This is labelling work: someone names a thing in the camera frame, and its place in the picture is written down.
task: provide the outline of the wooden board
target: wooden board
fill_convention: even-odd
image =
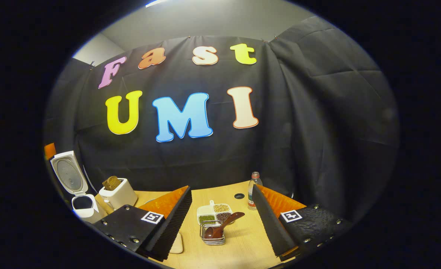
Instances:
[[[246,181],[193,190],[192,205],[179,231],[183,240],[183,252],[170,253],[162,264],[176,269],[266,269],[280,264],[280,259],[273,253],[258,212],[247,207],[248,186],[249,182]],[[139,198],[134,206],[141,206],[169,191],[135,192]],[[235,194],[244,194],[245,197],[236,199]],[[210,200],[227,203],[233,212],[245,213],[245,216],[225,228],[225,245],[206,245],[199,236],[200,226],[196,211],[199,206],[208,205]],[[96,195],[96,201],[108,214],[113,212],[99,194]]]

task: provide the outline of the brown spoon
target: brown spoon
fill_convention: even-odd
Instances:
[[[236,212],[232,215],[230,215],[225,221],[224,223],[222,223],[222,225],[220,225],[219,227],[209,227],[207,228],[207,230],[205,230],[205,234],[204,234],[204,238],[206,239],[214,239],[214,238],[220,238],[222,237],[222,234],[224,233],[224,228],[225,226],[227,226],[229,223],[231,223],[232,221],[241,218],[245,215],[245,213],[243,212]]]

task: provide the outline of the open lid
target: open lid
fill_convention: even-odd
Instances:
[[[56,154],[51,165],[61,185],[70,194],[84,195],[88,189],[86,179],[77,163],[74,151]]]

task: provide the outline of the orange object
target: orange object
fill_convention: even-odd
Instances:
[[[49,160],[51,157],[56,155],[56,148],[54,143],[50,143],[44,146],[44,156],[46,160]]]
[[[287,197],[283,194],[271,190],[269,188],[257,185],[258,189],[262,192],[265,199],[267,199],[268,204],[275,213],[275,216],[280,217],[280,213],[287,212],[291,210],[297,210],[306,207],[304,204],[295,201],[294,199]]]
[[[162,214],[164,215],[164,218],[167,218],[188,187],[189,186],[185,186],[180,189],[176,189],[175,191],[171,191],[168,194],[164,194],[163,196],[154,199],[147,204],[139,206],[139,208]]]

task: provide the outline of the plastic bottle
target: plastic bottle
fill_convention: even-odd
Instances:
[[[252,189],[253,185],[258,184],[263,186],[262,181],[260,180],[260,174],[258,172],[252,173],[252,179],[249,182],[249,209],[250,210],[257,210],[257,207],[255,206],[255,203],[252,200]]]

